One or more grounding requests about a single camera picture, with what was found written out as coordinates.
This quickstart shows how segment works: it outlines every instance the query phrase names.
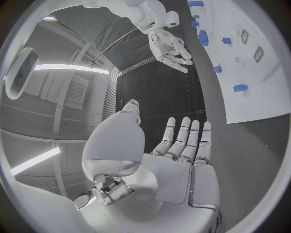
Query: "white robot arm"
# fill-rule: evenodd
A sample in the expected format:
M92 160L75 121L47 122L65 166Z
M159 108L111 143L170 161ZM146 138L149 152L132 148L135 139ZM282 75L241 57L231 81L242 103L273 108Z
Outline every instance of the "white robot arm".
M188 70L180 64L193 64L191 55L185 50L184 41L163 29L179 25L177 12L166 12L158 0L92 0L83 6L107 7L112 13L129 18L140 31L148 34L150 49L158 61L184 73Z

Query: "fluorescent light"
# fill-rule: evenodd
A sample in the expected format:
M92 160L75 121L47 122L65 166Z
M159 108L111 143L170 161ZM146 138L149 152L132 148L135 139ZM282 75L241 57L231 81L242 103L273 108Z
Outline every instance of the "fluorescent light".
M56 20L56 19L52 16L47 16L47 17L44 17L44 20Z
M96 199L97 199L97 198L96 198L95 196L92 197L84 207L80 208L80 210L83 209L83 208L85 208L86 206L90 205L90 204L91 204L93 201L95 201Z
M15 168L11 169L10 170L11 175L15 176L16 174L36 165L36 164L38 164L38 163L40 163L48 158L60 153L60 152L61 152L60 149L57 147L57 148L49 150L48 152L45 152L41 155L38 155L35 158L30 159L29 161L26 161L26 162L16 166Z
M82 70L82 71L89 71L89 72L96 72L102 74L109 74L108 70L105 69L98 69L98 68L90 68L78 65L66 65L66 64L40 64L36 65L34 70L43 70L43 69L72 69L72 70Z

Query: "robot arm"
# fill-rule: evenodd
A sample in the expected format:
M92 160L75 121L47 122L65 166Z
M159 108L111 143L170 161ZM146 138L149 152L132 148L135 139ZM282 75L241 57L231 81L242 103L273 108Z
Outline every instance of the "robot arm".
M166 12L158 0L92 0L83 6L107 7L112 13L129 18L140 31L148 34L150 49L158 61L184 73L188 70L180 64L193 64L191 55L185 50L184 41L163 29L179 25L177 12Z

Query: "air vent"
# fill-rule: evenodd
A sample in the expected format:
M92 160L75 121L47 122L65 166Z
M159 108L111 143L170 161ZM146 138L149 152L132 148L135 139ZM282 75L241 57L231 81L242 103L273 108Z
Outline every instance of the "air vent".
M65 98L67 100L83 103L87 86L87 83L72 80Z

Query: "gray floor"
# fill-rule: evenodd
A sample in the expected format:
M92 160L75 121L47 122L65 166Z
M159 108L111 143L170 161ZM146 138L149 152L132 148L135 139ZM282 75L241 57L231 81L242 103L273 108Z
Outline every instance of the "gray floor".
M196 29L191 27L193 18L186 2L177 4L177 10L201 82L207 120L212 123L212 165L219 179L227 231L258 204L271 186L285 153L290 116L227 125L217 76Z

